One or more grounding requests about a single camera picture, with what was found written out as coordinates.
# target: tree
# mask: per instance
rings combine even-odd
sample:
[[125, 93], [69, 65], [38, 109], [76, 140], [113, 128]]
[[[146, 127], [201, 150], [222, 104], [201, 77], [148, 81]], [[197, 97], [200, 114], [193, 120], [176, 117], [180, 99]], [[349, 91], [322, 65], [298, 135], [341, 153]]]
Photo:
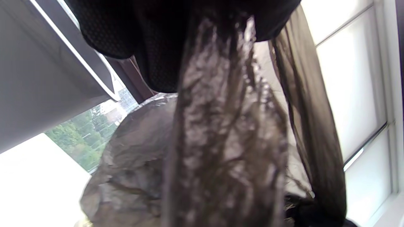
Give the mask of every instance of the tree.
[[100, 105], [48, 130], [45, 134], [87, 171], [94, 168], [117, 126]]

